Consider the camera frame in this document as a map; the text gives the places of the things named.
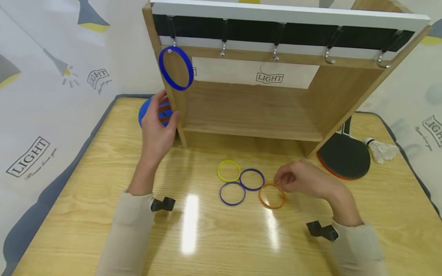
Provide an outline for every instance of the black wrist strap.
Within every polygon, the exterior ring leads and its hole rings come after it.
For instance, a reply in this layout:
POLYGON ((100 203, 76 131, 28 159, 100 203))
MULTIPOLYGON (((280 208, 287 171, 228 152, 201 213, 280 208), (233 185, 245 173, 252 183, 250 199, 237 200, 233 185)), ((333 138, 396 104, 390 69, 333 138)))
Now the black wrist strap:
POLYGON ((339 237, 338 232, 336 232, 332 225, 322 227, 319 221, 307 223, 307 228, 313 237, 324 237, 331 242, 334 242, 339 237))
POLYGON ((172 211, 173 206, 175 205, 175 200, 170 197, 165 197, 163 201, 158 199, 154 199, 152 205, 150 206, 150 210, 152 212, 156 212, 159 210, 172 211))

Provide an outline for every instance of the orange ring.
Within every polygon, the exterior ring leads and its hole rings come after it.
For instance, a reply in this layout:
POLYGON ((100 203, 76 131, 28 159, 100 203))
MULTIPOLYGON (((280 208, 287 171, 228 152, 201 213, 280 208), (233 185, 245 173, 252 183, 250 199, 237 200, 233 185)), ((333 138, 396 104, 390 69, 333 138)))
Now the orange ring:
POLYGON ((262 186, 261 189, 259 189, 259 192, 258 192, 258 197, 259 197, 259 201, 261 201, 261 204, 264 205, 264 207, 269 208, 269 209, 279 209, 279 208, 281 208, 284 205, 285 201, 286 201, 286 194, 283 191, 280 191, 281 194, 282 194, 282 202, 281 202, 280 205, 269 205, 269 204, 265 203, 263 198, 261 197, 261 191, 263 190, 263 188, 265 186, 273 186, 275 188, 278 188, 278 185, 276 185, 275 183, 267 183, 264 186, 262 186))

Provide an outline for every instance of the white top board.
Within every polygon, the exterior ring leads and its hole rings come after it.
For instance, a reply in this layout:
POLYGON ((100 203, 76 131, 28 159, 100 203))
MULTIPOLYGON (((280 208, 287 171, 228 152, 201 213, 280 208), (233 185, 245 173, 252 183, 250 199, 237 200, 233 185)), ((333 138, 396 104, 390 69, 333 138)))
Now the white top board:
MULTIPOLYGON (((382 11, 361 11, 332 8, 311 8, 265 4, 245 4, 201 0, 151 0, 152 12, 158 15, 179 15, 193 17, 241 19, 251 21, 268 21, 280 23, 302 23, 334 26, 356 26, 387 28, 414 31, 420 33, 430 22, 427 15, 407 14, 382 11)), ((160 36, 163 45, 172 45, 169 36, 160 36)), ((196 46, 221 48, 222 42, 217 39, 176 37, 177 46, 196 46)), ((383 60, 392 60, 401 50, 384 54, 383 60)), ((273 43, 227 41, 226 55, 229 49, 272 52, 273 43)), ((324 55, 326 47, 311 45, 279 44, 278 53, 324 55)), ((360 59, 377 59, 379 50, 333 47, 331 57, 348 57, 360 59)))
POLYGON ((152 12, 281 23, 388 28, 420 32, 430 22, 427 15, 201 0, 151 0, 152 12))

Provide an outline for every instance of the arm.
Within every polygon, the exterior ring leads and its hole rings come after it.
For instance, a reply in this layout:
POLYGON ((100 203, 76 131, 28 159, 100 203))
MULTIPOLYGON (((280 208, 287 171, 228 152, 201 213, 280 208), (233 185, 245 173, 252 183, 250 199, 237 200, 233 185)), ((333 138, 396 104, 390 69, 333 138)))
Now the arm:
POLYGON ((274 183, 285 192, 301 192, 326 200, 339 237, 333 254, 342 276, 387 276, 381 246, 372 227, 363 222, 353 195, 339 180, 306 160, 279 168, 274 183))
POLYGON ((141 121, 143 146, 141 158, 132 181, 119 199, 109 235, 97 267, 97 276, 140 276, 153 226, 153 183, 156 170, 173 145, 178 124, 178 112, 170 118, 167 127, 158 119, 158 113, 170 109, 160 106, 167 101, 165 90, 151 99, 141 121))

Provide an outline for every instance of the purple ring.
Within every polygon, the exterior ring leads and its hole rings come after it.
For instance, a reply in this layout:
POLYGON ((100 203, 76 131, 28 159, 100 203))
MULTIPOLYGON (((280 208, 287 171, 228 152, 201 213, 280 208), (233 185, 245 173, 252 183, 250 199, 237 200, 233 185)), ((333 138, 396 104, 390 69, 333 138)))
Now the purple ring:
POLYGON ((221 198, 221 201, 224 202, 224 204, 226 204, 226 205, 228 205, 228 206, 235 206, 235 205, 238 205, 239 203, 243 202, 244 198, 246 198, 246 189, 245 189, 245 187, 244 187, 243 185, 241 185, 241 183, 239 183, 239 182, 236 182, 236 181, 230 181, 230 182, 227 182, 227 183, 225 183, 223 186, 221 186, 221 188, 220 188, 220 198, 221 198), (221 196, 221 191, 222 191, 222 189, 223 189, 225 186, 227 186, 227 185, 229 185, 229 184, 237 184, 237 185, 239 185, 241 188, 243 188, 244 196, 243 196, 243 199, 242 199, 242 200, 240 200, 240 201, 237 202, 237 203, 229 203, 229 202, 225 201, 225 200, 222 198, 222 196, 221 196))
POLYGON ((264 186, 264 183, 265 183, 265 182, 266 182, 266 181, 264 180, 264 175, 263 175, 263 173, 260 172, 260 171, 257 170, 257 169, 246 169, 246 170, 243 170, 243 172, 240 174, 240 183, 241 183, 241 185, 242 185, 246 190, 249 190, 249 191, 257 191, 257 190, 261 189, 262 186, 264 186), (254 172, 256 172, 256 173, 259 173, 259 175, 263 178, 263 184, 262 184, 260 187, 256 188, 256 189, 252 189, 252 188, 248 188, 248 187, 246 187, 246 185, 244 185, 244 183, 243 183, 242 180, 241 180, 241 176, 243 176, 243 173, 245 173, 246 171, 254 171, 254 172))

